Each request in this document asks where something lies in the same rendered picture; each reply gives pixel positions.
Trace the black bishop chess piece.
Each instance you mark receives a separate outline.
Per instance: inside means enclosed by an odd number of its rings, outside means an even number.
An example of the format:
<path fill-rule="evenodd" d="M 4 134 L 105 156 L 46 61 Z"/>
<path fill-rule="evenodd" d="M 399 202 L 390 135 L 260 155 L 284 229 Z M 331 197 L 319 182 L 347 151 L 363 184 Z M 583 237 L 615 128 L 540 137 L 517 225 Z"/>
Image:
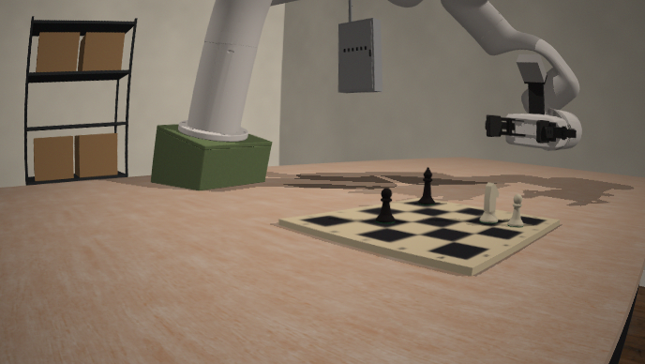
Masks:
<path fill-rule="evenodd" d="M 432 177 L 432 173 L 427 167 L 426 171 L 424 172 L 424 179 L 423 179 L 423 181 L 425 181 L 423 196 L 418 201 L 418 204 L 420 205 L 435 205 L 435 201 L 431 197 L 431 187 L 430 187 L 430 182 L 432 181 L 431 177 Z"/>

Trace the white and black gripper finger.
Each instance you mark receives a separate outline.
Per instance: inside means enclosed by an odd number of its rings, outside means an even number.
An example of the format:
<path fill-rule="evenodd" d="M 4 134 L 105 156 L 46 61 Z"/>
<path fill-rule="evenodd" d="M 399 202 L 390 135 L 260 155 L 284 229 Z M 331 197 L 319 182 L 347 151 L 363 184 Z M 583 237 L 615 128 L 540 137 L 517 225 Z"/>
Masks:
<path fill-rule="evenodd" d="M 515 123 L 512 123 L 512 121 L 521 122 L 521 120 L 516 120 L 514 118 L 503 118 L 499 115 L 487 115 L 485 124 L 487 137 L 501 137 L 501 135 L 525 136 L 525 134 L 512 133 L 512 130 L 515 130 Z M 506 131 L 503 131 L 503 129 L 506 129 Z"/>
<path fill-rule="evenodd" d="M 565 140 L 567 137 L 576 138 L 577 131 L 566 127 L 558 128 L 556 123 L 550 122 L 549 124 L 549 121 L 546 120 L 536 121 L 536 141 L 539 144 L 549 143 L 549 141 L 556 142 L 556 138 Z"/>

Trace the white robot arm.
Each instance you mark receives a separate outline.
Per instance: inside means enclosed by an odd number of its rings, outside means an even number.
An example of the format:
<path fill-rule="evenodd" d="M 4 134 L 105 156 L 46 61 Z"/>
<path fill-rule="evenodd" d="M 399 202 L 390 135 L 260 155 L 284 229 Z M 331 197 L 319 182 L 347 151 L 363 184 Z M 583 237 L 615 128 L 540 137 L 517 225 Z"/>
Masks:
<path fill-rule="evenodd" d="M 220 142 L 248 138 L 241 122 L 264 21 L 271 6 L 293 1 L 298 0 L 215 1 L 188 120 L 179 123 L 180 132 Z M 487 54 L 515 50 L 539 53 L 519 54 L 517 58 L 523 82 L 529 88 L 521 96 L 523 107 L 527 114 L 545 114 L 545 108 L 558 112 L 568 129 L 577 130 L 577 138 L 568 138 L 566 145 L 556 150 L 576 146 L 582 134 L 581 124 L 574 114 L 560 109 L 578 95 L 579 83 L 559 53 L 541 38 L 514 29 L 488 0 L 441 3 Z M 553 66 L 548 72 L 540 54 Z"/>

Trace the white pawn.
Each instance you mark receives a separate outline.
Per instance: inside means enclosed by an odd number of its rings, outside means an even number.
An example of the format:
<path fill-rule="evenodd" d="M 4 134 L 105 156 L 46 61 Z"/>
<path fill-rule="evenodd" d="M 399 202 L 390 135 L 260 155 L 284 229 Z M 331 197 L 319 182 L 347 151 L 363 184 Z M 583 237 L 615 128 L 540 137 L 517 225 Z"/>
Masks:
<path fill-rule="evenodd" d="M 523 221 L 520 218 L 520 208 L 522 207 L 522 196 L 520 194 L 516 194 L 514 196 L 514 211 L 512 218 L 507 222 L 507 225 L 510 227 L 523 227 Z"/>

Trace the black pawn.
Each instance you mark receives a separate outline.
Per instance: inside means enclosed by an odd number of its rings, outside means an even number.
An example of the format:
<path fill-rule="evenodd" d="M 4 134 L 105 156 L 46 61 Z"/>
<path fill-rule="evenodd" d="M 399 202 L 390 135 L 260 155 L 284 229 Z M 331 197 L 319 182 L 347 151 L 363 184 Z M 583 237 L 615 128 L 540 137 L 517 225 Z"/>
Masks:
<path fill-rule="evenodd" d="M 392 191 L 390 189 L 383 189 L 381 195 L 382 210 L 380 215 L 376 218 L 376 222 L 393 223 L 395 222 L 395 218 L 392 216 L 390 208 L 390 202 L 392 202 Z"/>

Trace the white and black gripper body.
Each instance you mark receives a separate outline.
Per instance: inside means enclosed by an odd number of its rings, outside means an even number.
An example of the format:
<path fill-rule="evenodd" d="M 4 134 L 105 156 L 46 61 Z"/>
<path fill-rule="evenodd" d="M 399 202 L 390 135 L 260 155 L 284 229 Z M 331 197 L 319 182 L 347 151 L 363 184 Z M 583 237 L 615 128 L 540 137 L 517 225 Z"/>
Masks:
<path fill-rule="evenodd" d="M 548 110 L 550 110 L 550 113 L 548 113 Z M 553 112 L 555 112 L 555 115 L 553 115 Z M 546 116 L 546 114 L 549 116 Z M 562 119 L 561 115 L 555 110 L 545 108 L 545 114 L 508 114 L 506 117 L 514 118 L 516 120 L 521 120 L 521 122 L 512 121 L 513 123 L 515 123 L 515 131 L 512 131 L 512 132 L 518 133 L 518 134 L 525 134 L 525 137 L 505 135 L 505 139 L 509 144 L 528 146 L 528 147 L 534 147 L 534 148 L 542 148 L 547 151 L 552 151 L 552 150 L 556 150 L 559 147 L 565 146 L 565 144 L 568 141 L 568 138 L 565 139 L 565 141 L 562 139 L 556 138 L 556 142 L 550 142 L 550 143 L 544 143 L 544 144 L 539 144 L 536 141 L 535 123 L 537 120 L 546 120 L 551 123 L 556 123 L 556 127 L 566 127 L 568 129 L 566 121 Z M 517 138 L 525 138 L 525 139 L 517 139 Z M 554 149 L 554 147 L 556 148 Z"/>

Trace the white knight chess piece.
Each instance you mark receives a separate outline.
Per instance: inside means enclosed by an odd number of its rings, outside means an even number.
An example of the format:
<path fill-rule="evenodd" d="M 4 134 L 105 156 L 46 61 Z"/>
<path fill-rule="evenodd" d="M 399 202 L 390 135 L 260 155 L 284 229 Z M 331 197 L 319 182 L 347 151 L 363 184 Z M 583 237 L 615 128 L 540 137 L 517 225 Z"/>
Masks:
<path fill-rule="evenodd" d="M 484 197 L 484 214 L 480 218 L 483 223 L 497 223 L 496 217 L 496 197 L 499 197 L 499 192 L 494 183 L 487 183 Z"/>

